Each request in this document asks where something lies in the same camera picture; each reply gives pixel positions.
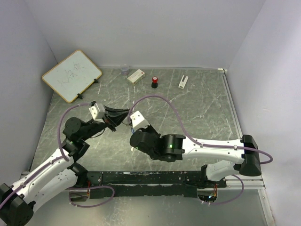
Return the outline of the silver metal keyring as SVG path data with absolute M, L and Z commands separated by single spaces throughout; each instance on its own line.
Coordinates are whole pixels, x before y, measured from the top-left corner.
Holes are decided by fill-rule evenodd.
M 124 124 L 125 126 L 128 126 L 128 127 L 132 126 L 131 121 L 129 121 L 127 117 L 122 121 L 122 124 Z

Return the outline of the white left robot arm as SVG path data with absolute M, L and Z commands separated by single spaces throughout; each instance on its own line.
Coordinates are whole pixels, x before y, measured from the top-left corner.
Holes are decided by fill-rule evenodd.
M 90 139 L 105 129 L 112 132 L 128 116 L 128 109 L 114 109 L 96 103 L 89 107 L 92 119 L 71 117 L 57 128 L 58 148 L 40 166 L 11 185 L 0 186 L 0 218 L 8 226 L 24 226 L 33 214 L 63 190 L 82 188 L 87 170 L 77 163 L 86 153 Z

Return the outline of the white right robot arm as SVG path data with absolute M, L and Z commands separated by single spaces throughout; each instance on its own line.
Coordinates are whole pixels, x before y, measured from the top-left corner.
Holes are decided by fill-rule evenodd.
M 202 167 L 203 173 L 199 180 L 204 187 L 210 187 L 215 181 L 232 174 L 248 177 L 261 175 L 258 146 L 251 135 L 230 141 L 190 140 L 181 134 L 162 136 L 152 126 L 147 126 L 136 130 L 129 143 L 153 160 L 175 162 L 203 157 L 217 159 L 217 163 Z

